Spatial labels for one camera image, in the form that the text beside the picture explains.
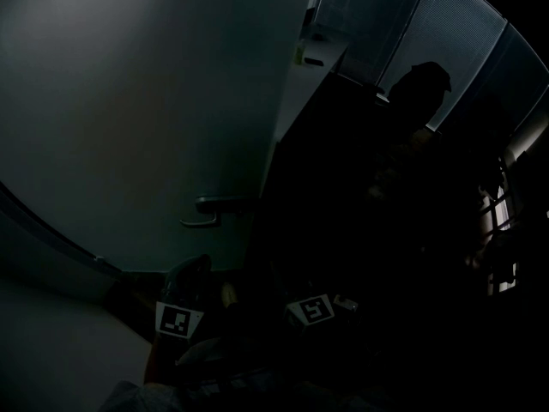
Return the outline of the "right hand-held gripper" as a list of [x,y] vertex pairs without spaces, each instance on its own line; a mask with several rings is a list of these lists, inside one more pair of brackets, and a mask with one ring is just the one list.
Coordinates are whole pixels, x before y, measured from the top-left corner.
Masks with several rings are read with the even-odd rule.
[[358,318],[359,303],[341,294],[319,294],[286,305],[284,326],[296,336],[311,332],[331,334]]

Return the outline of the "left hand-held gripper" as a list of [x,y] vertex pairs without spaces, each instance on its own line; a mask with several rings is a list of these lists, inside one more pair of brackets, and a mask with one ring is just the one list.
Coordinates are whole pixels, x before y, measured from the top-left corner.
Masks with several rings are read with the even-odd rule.
[[[155,330],[189,341],[204,317],[200,293],[208,283],[212,260],[208,254],[190,257],[171,268],[155,306]],[[187,284],[189,292],[183,292]]]

